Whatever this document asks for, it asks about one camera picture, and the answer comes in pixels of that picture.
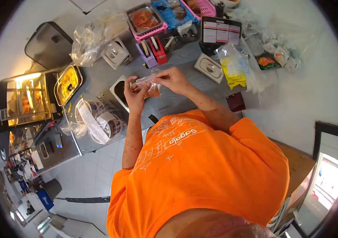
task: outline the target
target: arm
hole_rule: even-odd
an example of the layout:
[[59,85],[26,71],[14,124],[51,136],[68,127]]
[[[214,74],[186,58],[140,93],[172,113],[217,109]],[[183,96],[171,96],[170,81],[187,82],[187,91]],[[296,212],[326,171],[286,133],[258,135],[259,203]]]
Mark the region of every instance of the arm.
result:
[[228,133],[229,128],[239,121],[232,111],[191,85],[178,68],[174,67],[158,73],[156,81],[194,102],[217,130]]
[[140,118],[144,108],[144,95],[150,87],[148,84],[144,85],[143,88],[137,88],[135,84],[130,87],[129,83],[133,79],[137,79],[137,76],[129,77],[124,83],[124,96],[129,107],[129,120],[124,145],[123,161],[121,162],[121,167],[123,169],[133,169],[138,155],[143,148]]

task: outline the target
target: white tile floor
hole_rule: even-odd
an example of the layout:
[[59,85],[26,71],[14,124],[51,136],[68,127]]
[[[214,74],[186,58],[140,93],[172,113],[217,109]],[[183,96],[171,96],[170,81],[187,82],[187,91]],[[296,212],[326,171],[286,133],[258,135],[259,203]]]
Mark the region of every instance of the white tile floor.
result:
[[[147,130],[142,131],[143,141]],[[88,198],[111,195],[113,175],[121,169],[125,139],[107,145],[95,153],[88,153],[42,175],[45,182],[56,178],[62,186],[57,197]],[[54,214],[90,222],[108,235],[106,220],[108,203],[83,204],[54,200],[50,210]]]

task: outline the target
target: blue plastic basket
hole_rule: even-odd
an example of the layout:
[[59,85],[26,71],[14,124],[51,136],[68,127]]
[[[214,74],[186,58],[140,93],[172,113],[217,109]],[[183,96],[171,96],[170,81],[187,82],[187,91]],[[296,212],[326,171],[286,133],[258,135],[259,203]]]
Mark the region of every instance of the blue plastic basket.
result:
[[[159,1],[152,2],[152,5],[157,9],[158,6],[167,6],[168,3],[167,3],[167,0],[159,0]],[[188,10],[188,8],[181,1],[180,1],[180,5],[184,7],[186,10],[186,16],[183,21],[176,19],[175,14],[170,8],[166,8],[164,11],[157,9],[157,12],[160,14],[162,19],[167,23],[168,29],[176,28],[177,26],[180,26],[188,21],[193,21],[194,23],[198,22],[197,18],[195,18],[195,16]]]

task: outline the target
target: trash bin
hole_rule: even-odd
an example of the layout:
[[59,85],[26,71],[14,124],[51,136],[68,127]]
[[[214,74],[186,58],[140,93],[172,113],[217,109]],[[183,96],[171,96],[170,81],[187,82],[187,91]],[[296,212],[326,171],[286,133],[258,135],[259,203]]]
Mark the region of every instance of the trash bin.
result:
[[55,178],[50,180],[49,182],[45,183],[44,185],[39,186],[39,190],[37,195],[43,206],[46,210],[50,210],[54,207],[53,200],[54,198],[62,191],[62,186]]
[[58,193],[62,191],[62,186],[55,178],[45,183],[44,185],[41,185],[41,187],[46,190],[52,200],[54,200]]

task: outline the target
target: black strap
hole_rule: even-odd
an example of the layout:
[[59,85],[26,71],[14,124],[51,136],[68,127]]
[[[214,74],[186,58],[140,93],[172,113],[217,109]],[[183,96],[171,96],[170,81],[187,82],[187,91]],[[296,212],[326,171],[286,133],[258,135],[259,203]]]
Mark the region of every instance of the black strap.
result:
[[150,115],[148,118],[149,118],[151,121],[153,121],[154,124],[156,124],[156,123],[158,122],[157,117],[155,117],[155,116],[153,116],[153,115]]
[[66,200],[67,202],[77,202],[77,203],[105,203],[109,202],[111,197],[98,197],[98,198],[55,198],[59,200]]

